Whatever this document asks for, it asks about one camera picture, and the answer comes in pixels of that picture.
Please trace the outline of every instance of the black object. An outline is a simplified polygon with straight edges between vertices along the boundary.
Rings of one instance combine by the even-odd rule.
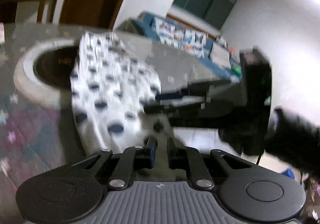
[[[169,168],[186,170],[187,182],[134,181],[153,167],[155,147],[150,137],[146,147],[100,151],[35,176],[17,190],[21,214],[39,224],[299,223],[306,195],[298,183],[220,150],[201,155],[169,138]]]
[[[268,153],[311,176],[320,177],[320,128],[305,118],[275,109],[264,143]]]
[[[59,48],[41,54],[33,65],[33,72],[44,83],[60,89],[70,89],[70,74],[74,68],[78,47]]]
[[[270,63],[257,49],[241,53],[240,63],[241,82],[217,80],[188,84],[177,92],[157,95],[155,102],[144,106],[145,113],[166,114],[172,127],[217,128],[222,141],[239,154],[263,154],[271,108]],[[185,96],[193,96],[197,101],[181,105],[171,102]]]
[[[162,123],[159,121],[153,125],[153,130],[156,133],[160,133],[163,129],[164,129],[164,127],[163,127]]]
[[[122,179],[125,189],[134,172],[154,165],[156,141],[145,148],[130,147],[121,155],[100,151],[87,159],[45,172],[25,181],[17,190],[21,214],[34,223],[70,223],[92,212],[110,189],[110,181]]]

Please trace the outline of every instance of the cable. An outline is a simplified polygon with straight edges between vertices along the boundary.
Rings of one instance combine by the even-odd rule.
[[[256,165],[259,165],[262,155],[259,155]]]
[[[300,175],[301,175],[300,185],[302,185],[303,171],[300,171]]]

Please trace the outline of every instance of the polka dot fabric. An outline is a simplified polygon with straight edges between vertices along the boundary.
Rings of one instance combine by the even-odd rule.
[[[122,153],[143,142],[148,131],[140,113],[160,92],[160,80],[152,66],[126,55],[116,34],[86,32],[70,81],[76,127],[87,154],[104,148]]]

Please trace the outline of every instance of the window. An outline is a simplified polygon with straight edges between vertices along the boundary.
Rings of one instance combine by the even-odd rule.
[[[220,30],[234,3],[229,0],[174,0],[173,5]]]

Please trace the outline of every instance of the table surface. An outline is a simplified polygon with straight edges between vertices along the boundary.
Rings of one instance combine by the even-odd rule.
[[[38,41],[80,39],[85,31],[106,30],[52,24],[7,24],[4,30],[5,43],[0,46],[0,222],[13,224],[23,220],[15,204],[17,187],[23,181],[85,156],[71,109],[44,108],[24,97],[15,88],[15,66]],[[184,51],[138,35],[116,33],[130,56],[155,67],[163,91],[175,90],[188,81],[217,79]]]

